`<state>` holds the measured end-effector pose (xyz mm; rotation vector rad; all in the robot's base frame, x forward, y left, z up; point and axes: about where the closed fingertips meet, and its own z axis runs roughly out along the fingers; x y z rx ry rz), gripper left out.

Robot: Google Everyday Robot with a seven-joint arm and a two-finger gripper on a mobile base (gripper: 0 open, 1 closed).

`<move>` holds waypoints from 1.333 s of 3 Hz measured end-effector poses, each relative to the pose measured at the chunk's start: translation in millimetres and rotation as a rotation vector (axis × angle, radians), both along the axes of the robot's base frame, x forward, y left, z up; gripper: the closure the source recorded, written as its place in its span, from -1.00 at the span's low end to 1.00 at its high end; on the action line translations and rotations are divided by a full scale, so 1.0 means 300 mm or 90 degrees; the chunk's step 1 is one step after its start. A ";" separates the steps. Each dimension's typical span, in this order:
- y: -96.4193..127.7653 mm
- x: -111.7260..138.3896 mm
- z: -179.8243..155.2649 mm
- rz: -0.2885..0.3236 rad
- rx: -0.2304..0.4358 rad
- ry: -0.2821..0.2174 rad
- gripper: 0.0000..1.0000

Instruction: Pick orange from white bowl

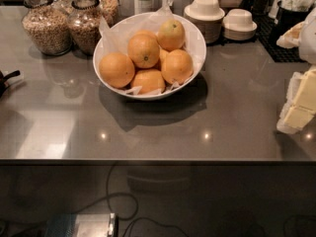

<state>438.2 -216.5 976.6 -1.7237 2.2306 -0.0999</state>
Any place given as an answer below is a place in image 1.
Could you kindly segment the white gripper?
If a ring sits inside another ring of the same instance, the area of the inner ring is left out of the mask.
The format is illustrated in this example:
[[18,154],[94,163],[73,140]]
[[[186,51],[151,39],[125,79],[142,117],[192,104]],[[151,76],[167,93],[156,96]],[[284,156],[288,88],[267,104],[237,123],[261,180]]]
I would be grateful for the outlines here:
[[293,73],[286,92],[286,102],[276,124],[278,131],[295,134],[316,116],[316,8],[303,22],[280,36],[276,44],[283,48],[297,47],[299,57],[312,64],[305,73]]

